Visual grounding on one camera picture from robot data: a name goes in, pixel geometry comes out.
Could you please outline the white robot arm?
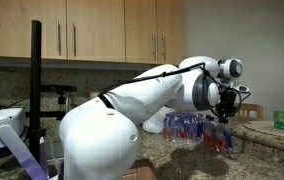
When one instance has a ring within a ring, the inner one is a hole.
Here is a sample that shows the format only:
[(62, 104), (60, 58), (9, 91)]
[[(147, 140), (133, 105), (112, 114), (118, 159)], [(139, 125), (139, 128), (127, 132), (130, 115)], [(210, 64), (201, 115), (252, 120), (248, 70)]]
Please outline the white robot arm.
[(72, 109), (59, 127), (64, 180), (121, 180), (139, 151), (139, 124), (164, 107), (206, 111), (221, 106), (215, 80), (228, 84), (242, 69), (238, 59), (189, 57), (177, 66), (152, 68)]

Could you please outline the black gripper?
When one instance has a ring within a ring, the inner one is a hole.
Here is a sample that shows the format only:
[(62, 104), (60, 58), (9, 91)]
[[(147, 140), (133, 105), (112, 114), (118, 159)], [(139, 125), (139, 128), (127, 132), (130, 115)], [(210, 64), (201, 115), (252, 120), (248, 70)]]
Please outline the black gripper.
[(221, 94), (220, 106), (216, 107), (216, 112), (219, 118), (223, 118), (224, 114), (230, 114), (230, 117), (236, 115), (239, 111), (238, 106), (234, 105), (236, 100), (236, 93), (233, 90), (226, 90)]

